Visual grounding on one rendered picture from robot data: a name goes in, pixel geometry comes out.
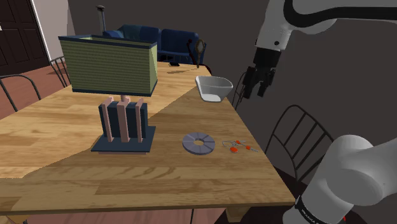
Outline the black metal chair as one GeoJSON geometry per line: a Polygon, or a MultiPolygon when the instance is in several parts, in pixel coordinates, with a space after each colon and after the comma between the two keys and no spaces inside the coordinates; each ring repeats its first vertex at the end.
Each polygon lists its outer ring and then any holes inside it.
{"type": "Polygon", "coordinates": [[[242,102],[244,91],[245,91],[245,85],[243,84],[244,77],[245,77],[246,72],[242,73],[239,82],[235,88],[234,94],[233,94],[233,99],[232,99],[232,106],[234,107],[235,110],[237,110],[239,104],[242,102]]]}
{"type": "Polygon", "coordinates": [[[314,173],[324,157],[321,148],[334,141],[325,127],[301,106],[288,106],[279,117],[264,149],[281,150],[287,156],[296,182],[314,173]]]}
{"type": "Polygon", "coordinates": [[[35,91],[35,93],[36,93],[36,95],[37,95],[37,97],[38,97],[38,100],[40,101],[40,100],[42,99],[42,97],[41,97],[41,95],[40,95],[40,93],[39,93],[39,91],[38,91],[38,88],[37,88],[35,82],[34,82],[31,78],[27,77],[26,75],[22,75],[22,74],[9,74],[9,75],[5,75],[5,76],[0,76],[0,87],[2,88],[2,90],[4,91],[4,93],[6,94],[6,97],[7,97],[7,99],[9,100],[9,102],[10,102],[10,104],[11,104],[11,106],[12,106],[12,108],[14,109],[15,112],[17,112],[18,109],[17,109],[17,107],[16,107],[16,105],[15,105],[15,103],[14,103],[12,97],[10,96],[10,94],[9,94],[9,92],[8,92],[8,90],[7,90],[7,88],[6,88],[5,84],[4,84],[4,82],[3,82],[3,79],[12,78],[12,77],[23,77],[23,78],[29,80],[30,83],[31,83],[31,85],[32,85],[32,87],[34,88],[34,91],[35,91]]]}
{"type": "Polygon", "coordinates": [[[57,75],[59,81],[63,87],[67,87],[71,84],[69,73],[64,56],[60,56],[49,61],[54,73],[57,75]]]}

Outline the grey post with dark cap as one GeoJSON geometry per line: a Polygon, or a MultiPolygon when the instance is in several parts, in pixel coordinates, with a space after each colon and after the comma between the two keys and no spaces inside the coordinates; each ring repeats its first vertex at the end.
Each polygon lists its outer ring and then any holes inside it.
{"type": "Polygon", "coordinates": [[[101,33],[103,33],[106,30],[106,23],[105,23],[105,18],[104,18],[104,9],[105,7],[103,5],[97,5],[96,6],[98,14],[99,14],[99,22],[100,22],[100,27],[101,27],[101,33]]]}

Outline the dark panelled door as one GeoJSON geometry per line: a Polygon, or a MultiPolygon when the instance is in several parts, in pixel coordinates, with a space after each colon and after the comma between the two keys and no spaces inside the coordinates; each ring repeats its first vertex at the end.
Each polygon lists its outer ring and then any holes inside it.
{"type": "Polygon", "coordinates": [[[32,1],[0,0],[0,76],[48,65],[32,1]]]}

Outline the white bowl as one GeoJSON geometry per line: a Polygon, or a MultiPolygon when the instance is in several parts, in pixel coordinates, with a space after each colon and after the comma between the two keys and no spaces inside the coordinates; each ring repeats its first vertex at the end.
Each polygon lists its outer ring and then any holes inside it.
{"type": "Polygon", "coordinates": [[[231,81],[217,76],[197,76],[195,82],[205,102],[221,102],[233,89],[231,81]]]}

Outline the green shade table lamp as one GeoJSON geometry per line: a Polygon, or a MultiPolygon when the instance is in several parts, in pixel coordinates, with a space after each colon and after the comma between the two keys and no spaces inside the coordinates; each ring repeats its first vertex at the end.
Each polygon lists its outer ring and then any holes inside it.
{"type": "Polygon", "coordinates": [[[61,36],[73,92],[106,94],[99,105],[103,133],[93,152],[145,155],[155,127],[144,102],[158,83],[157,42],[97,35],[61,36]]]}

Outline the blue sofa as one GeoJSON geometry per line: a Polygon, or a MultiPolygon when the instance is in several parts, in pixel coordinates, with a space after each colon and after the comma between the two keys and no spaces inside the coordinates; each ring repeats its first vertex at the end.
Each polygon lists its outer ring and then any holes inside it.
{"type": "Polygon", "coordinates": [[[157,42],[157,59],[160,62],[175,62],[180,64],[203,65],[205,44],[201,54],[195,47],[200,39],[199,35],[190,31],[178,31],[173,29],[159,29],[144,25],[122,25],[115,31],[104,31],[104,36],[113,38],[125,38],[134,41],[157,42]]]}

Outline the wooden table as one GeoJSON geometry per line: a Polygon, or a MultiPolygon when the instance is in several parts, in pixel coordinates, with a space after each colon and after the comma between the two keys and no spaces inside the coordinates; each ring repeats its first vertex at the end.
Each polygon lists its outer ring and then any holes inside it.
{"type": "Polygon", "coordinates": [[[239,221],[250,207],[295,201],[228,101],[204,102],[195,78],[200,66],[158,64],[148,104],[155,126],[145,155],[100,154],[101,94],[70,88],[0,120],[0,215],[224,207],[239,221]],[[202,132],[215,141],[207,155],[182,145],[202,132]],[[232,153],[222,141],[245,141],[232,153]]]}

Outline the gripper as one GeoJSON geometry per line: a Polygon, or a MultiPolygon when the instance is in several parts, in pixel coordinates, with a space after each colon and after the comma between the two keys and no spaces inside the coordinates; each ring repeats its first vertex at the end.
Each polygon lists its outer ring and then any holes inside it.
{"type": "Polygon", "coordinates": [[[253,63],[255,67],[249,66],[246,70],[245,77],[243,79],[243,97],[249,99],[254,86],[257,84],[257,70],[270,69],[261,77],[260,87],[258,89],[257,96],[263,97],[266,89],[271,86],[279,58],[281,56],[281,51],[271,50],[267,48],[257,48],[253,63]]]}

